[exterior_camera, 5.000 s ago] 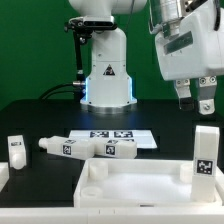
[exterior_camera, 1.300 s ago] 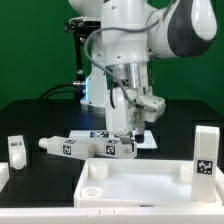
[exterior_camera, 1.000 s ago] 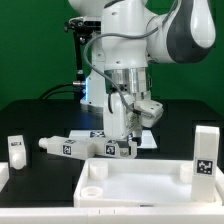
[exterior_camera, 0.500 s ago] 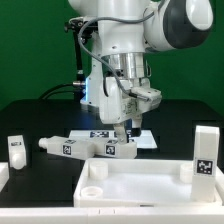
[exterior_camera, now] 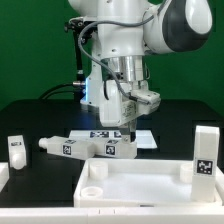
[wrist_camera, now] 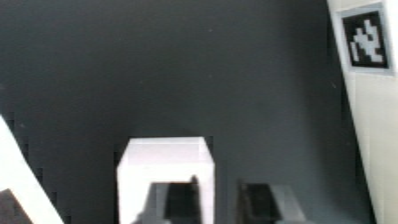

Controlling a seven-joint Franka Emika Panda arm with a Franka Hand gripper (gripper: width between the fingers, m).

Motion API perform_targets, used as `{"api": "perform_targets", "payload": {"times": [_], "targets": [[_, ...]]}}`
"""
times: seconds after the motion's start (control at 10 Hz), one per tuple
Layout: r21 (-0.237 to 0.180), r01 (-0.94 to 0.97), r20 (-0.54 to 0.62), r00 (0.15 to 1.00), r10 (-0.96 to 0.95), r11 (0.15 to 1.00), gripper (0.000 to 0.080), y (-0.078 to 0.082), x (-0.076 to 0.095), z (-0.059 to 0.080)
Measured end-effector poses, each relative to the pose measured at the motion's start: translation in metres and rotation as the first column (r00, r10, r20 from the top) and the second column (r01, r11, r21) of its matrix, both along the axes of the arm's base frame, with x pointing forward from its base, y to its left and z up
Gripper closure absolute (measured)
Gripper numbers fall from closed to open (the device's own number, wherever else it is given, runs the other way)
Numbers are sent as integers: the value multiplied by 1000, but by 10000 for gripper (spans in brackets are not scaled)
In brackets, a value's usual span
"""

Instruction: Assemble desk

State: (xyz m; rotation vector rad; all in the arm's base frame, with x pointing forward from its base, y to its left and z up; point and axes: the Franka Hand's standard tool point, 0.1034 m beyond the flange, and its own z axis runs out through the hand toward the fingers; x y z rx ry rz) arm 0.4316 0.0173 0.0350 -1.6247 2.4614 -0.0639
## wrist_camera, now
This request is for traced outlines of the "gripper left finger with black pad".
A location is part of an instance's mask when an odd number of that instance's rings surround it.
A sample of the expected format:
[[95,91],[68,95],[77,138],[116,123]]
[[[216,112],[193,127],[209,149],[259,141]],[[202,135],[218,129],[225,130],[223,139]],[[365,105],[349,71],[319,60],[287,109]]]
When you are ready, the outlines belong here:
[[132,224],[202,224],[198,183],[152,182]]

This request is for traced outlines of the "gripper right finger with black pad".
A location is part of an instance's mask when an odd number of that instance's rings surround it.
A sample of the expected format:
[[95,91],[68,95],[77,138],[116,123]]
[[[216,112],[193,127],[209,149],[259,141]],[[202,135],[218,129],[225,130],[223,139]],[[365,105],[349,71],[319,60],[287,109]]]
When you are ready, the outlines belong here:
[[314,224],[287,185],[237,184],[235,224]]

